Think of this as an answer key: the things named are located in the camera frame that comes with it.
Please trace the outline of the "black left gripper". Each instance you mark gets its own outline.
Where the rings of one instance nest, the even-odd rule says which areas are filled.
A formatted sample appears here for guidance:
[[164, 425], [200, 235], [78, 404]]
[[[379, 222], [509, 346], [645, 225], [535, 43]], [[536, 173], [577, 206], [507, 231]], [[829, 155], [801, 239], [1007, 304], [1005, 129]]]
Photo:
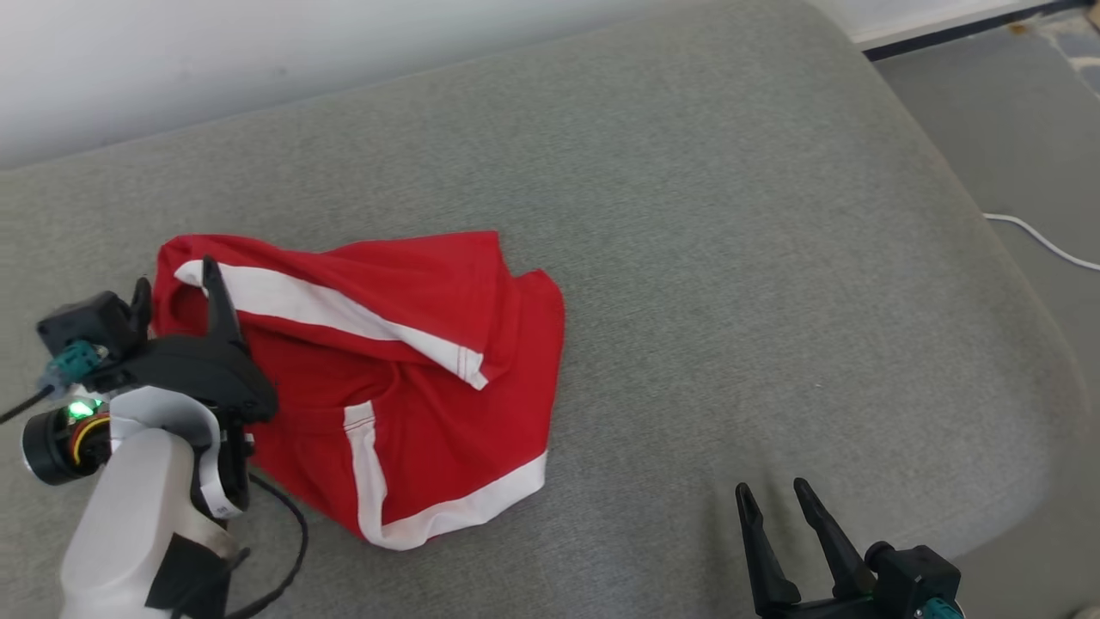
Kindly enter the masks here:
[[150, 340], [152, 283], [146, 277], [138, 278], [127, 324], [148, 341], [122, 360], [107, 362], [89, 373], [88, 390], [109, 393], [148, 385], [240, 414], [244, 423], [267, 422], [279, 409], [278, 393], [248, 356], [250, 349], [223, 270], [211, 255], [204, 257], [204, 292], [205, 338], [172, 334]]

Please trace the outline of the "grey fabric sofa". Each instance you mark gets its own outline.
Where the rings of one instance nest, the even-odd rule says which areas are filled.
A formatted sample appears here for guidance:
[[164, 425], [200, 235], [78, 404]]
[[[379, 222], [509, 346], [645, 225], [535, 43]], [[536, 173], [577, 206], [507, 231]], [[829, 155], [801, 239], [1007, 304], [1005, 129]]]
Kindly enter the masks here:
[[861, 549], [957, 559], [1090, 425], [1065, 338], [950, 165], [800, 0], [719, 0], [0, 173], [0, 411], [61, 303], [179, 234], [326, 250], [501, 232], [565, 298], [542, 490], [389, 552], [311, 513], [268, 619], [750, 619], [734, 489], [828, 592], [792, 480]]

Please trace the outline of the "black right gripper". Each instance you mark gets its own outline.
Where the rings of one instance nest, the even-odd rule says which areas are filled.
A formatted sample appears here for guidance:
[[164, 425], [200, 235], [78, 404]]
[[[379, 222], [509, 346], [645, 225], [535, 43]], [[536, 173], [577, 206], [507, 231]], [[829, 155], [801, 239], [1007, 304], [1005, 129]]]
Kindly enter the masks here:
[[754, 491], [747, 483], [740, 482], [735, 497], [755, 614], [760, 619], [886, 619], [872, 598], [876, 577], [864, 556], [856, 551], [809, 480], [798, 477], [792, 485], [803, 517], [818, 537], [828, 562], [833, 596], [801, 603], [798, 585], [787, 579], [767, 538], [765, 517]]

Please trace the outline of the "dark baseboard strip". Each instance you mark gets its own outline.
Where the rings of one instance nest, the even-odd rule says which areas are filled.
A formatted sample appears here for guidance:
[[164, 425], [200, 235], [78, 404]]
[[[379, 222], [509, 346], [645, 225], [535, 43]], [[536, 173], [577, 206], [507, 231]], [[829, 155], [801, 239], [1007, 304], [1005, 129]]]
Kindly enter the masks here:
[[1032, 16], [1050, 16], [1069, 10], [1091, 8], [1093, 4], [1094, 0], [1050, 0], [1049, 3], [1040, 3], [1026, 9], [999, 10], [993, 16], [985, 16], [981, 20], [969, 16], [967, 22], [954, 27], [936, 27], [936, 30], [921, 35], [905, 35], [904, 38], [893, 40], [889, 44], [877, 44], [877, 46], [865, 44], [860, 49], [864, 52], [865, 58], [870, 62], [884, 60], [908, 54], [908, 52], [942, 46], [953, 40], [970, 38], [970, 36], [997, 30], [997, 27], [1022, 23]]

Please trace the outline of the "red shorts with white trim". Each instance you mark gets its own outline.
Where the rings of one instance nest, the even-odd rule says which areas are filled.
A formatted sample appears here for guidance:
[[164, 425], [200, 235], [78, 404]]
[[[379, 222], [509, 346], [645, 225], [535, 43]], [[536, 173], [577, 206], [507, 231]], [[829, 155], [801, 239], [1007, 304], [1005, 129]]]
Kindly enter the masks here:
[[205, 257], [278, 393], [250, 427], [254, 461], [295, 497], [408, 551], [543, 486], [565, 301], [546, 272], [512, 274], [498, 232], [327, 252], [176, 236], [157, 256], [155, 334], [204, 333]]

